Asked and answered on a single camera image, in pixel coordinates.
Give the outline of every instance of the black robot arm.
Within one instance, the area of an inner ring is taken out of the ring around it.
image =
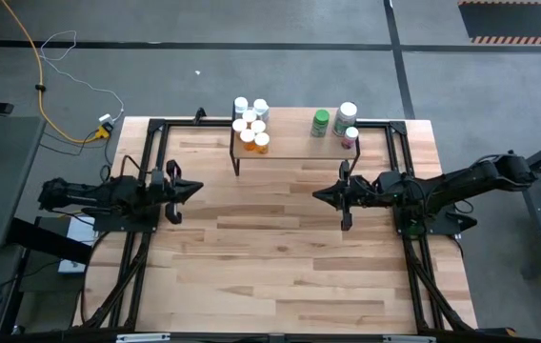
[[[361,175],[349,175],[344,161],[336,183],[313,196],[343,212],[342,230],[351,227],[350,207],[396,205],[409,220],[433,219],[442,208],[492,190],[523,191],[536,179],[525,158],[514,154],[482,157],[469,167],[431,179],[419,179],[398,171],[381,172],[370,183]]]
[[[40,209],[54,212],[68,205],[85,206],[82,212],[92,217],[112,216],[131,222],[145,220],[155,206],[167,203],[165,216],[173,224],[182,221],[176,204],[184,204],[203,187],[203,183],[182,179],[174,160],[167,162],[169,180],[163,171],[151,171],[150,184],[133,176],[121,175],[98,186],[69,183],[62,178],[47,181],[38,197]]]

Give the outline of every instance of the wooden tabletop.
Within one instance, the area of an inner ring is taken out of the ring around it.
[[[324,137],[311,136],[312,119],[318,110],[330,113]],[[337,108],[270,108],[266,133],[270,136],[269,152],[246,151],[243,142],[234,140],[234,158],[339,159],[355,158],[355,147],[344,149],[331,131]]]
[[[125,154],[140,160],[148,121],[125,118],[116,162]],[[431,122],[411,120],[407,128],[417,176],[441,173]],[[373,180],[389,168],[385,135],[361,130],[360,140],[365,149],[355,174]],[[181,225],[164,217],[158,225],[137,330],[415,333],[391,211],[352,209],[353,227],[341,232],[340,214],[311,196],[336,181],[338,161],[251,160],[242,166],[247,172],[235,177],[229,146],[228,128],[171,129],[167,159],[179,163],[185,179],[205,187],[182,207]],[[114,163],[114,175],[119,167]],[[126,173],[136,169],[128,164]],[[124,239],[121,232],[110,233],[95,252],[86,280],[86,316],[116,282]],[[458,248],[446,237],[431,236],[430,249],[439,289],[475,327]],[[432,323],[429,297],[422,294]],[[130,288],[123,313],[129,301]]]

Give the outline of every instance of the green bottle cap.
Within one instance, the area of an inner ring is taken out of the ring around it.
[[[326,110],[318,110],[315,113],[315,122],[319,124],[328,124],[330,121],[330,113]]]

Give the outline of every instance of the concrete floor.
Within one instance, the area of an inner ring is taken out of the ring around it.
[[[212,43],[389,44],[380,0],[43,0],[13,1],[34,39],[78,30],[79,39]],[[393,0],[402,44],[468,45],[456,1]],[[22,39],[0,6],[0,39]],[[50,53],[62,53],[50,50]],[[414,114],[432,121],[445,171],[477,157],[541,149],[541,53],[404,53]],[[369,118],[404,118],[390,51],[328,50],[73,50],[59,68],[116,91],[126,115],[229,115],[237,95],[271,106],[326,107],[349,99]],[[119,109],[109,95],[71,83],[45,68],[47,113],[83,137],[100,115]],[[0,101],[14,115],[38,115],[30,49],[0,48]],[[45,144],[72,150],[45,137]],[[110,154],[115,141],[110,143]],[[79,157],[40,149],[18,215],[40,214],[41,183],[55,176],[96,183],[103,150]],[[520,268],[541,258],[541,242],[520,194],[472,199],[479,225],[463,239],[471,296],[480,327],[515,328],[541,338],[541,279]],[[73,294],[33,295],[21,316],[33,330],[67,325]]]

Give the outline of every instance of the white bottle cap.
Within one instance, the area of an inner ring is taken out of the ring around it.
[[[258,147],[264,147],[269,144],[271,138],[266,133],[260,133],[255,136],[255,145]]]
[[[243,119],[245,119],[245,121],[248,123],[253,122],[257,118],[258,116],[252,110],[247,110],[243,112]]]
[[[264,113],[266,110],[269,109],[269,105],[264,99],[256,99],[253,102],[253,109],[256,111],[256,113]]]
[[[346,116],[353,116],[357,114],[357,106],[352,102],[346,102],[340,105],[340,112]]]
[[[248,99],[243,96],[239,96],[234,99],[234,111],[237,113],[243,113],[248,108]]]
[[[248,127],[248,122],[243,119],[236,119],[232,122],[232,129],[235,132],[241,132]]]
[[[345,137],[349,139],[355,139],[357,138],[358,135],[359,135],[359,130],[354,127],[347,128],[347,130],[345,131]]]
[[[255,138],[255,133],[253,133],[253,131],[250,129],[244,129],[243,131],[241,131],[240,137],[244,143],[251,143]]]
[[[256,120],[253,123],[251,123],[251,130],[255,133],[262,133],[264,130],[267,129],[267,125],[262,120]]]

